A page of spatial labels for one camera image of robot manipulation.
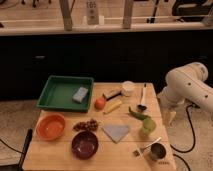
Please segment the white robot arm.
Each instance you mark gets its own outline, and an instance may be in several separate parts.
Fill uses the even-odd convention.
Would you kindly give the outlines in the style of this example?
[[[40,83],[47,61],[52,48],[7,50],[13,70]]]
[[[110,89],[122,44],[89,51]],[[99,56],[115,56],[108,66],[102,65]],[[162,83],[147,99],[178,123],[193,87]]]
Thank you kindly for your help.
[[[174,68],[166,74],[166,86],[157,95],[165,126],[170,125],[176,115],[175,108],[185,100],[213,113],[213,88],[205,83],[207,78],[208,69],[200,62]]]

